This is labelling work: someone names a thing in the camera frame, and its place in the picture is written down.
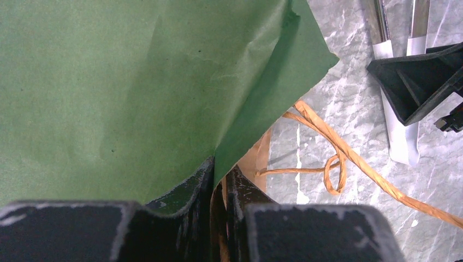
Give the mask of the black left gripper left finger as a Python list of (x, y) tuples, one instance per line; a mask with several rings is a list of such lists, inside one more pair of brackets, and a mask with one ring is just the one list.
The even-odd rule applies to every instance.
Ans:
[(209, 261), (214, 158), (135, 201), (17, 201), (1, 209), (1, 261)]

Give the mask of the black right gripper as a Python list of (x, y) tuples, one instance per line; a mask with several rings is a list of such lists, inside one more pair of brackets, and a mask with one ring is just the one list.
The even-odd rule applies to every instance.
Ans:
[[(462, 43), (429, 48), (423, 55), (374, 60), (367, 71), (377, 81), (382, 71), (400, 77), (413, 98), (411, 103), (401, 102), (396, 113), (407, 126), (421, 121), (450, 94), (462, 95)], [(434, 125), (442, 132), (462, 131), (462, 103)]]

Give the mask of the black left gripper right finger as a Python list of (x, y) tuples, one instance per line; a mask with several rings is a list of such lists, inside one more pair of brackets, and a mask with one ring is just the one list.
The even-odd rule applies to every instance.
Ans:
[(278, 204), (238, 167), (225, 177), (231, 261), (404, 261), (386, 218), (366, 205)]

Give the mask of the metal tongs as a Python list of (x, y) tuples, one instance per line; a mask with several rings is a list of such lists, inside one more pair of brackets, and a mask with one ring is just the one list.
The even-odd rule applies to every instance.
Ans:
[[(429, 1), (413, 1), (411, 35), (407, 40), (407, 56), (421, 55), (426, 50), (426, 34), (429, 18)], [(387, 12), (383, 1), (365, 1), (367, 21), (373, 43), (374, 59), (394, 58), (390, 39)], [(401, 102), (413, 102), (413, 98), (396, 72), (382, 71), (377, 77), (381, 83), (390, 158), (398, 163), (414, 166), (420, 159), (418, 150), (419, 123), (404, 125), (396, 115)]]

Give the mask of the green paper bag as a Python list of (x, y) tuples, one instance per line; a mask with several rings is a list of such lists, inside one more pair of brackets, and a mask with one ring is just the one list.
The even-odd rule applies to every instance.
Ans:
[(300, 100), (337, 62), (306, 1), (1, 1), (1, 204), (146, 203), (210, 156), (218, 182), (293, 106), (337, 159), (461, 227)]

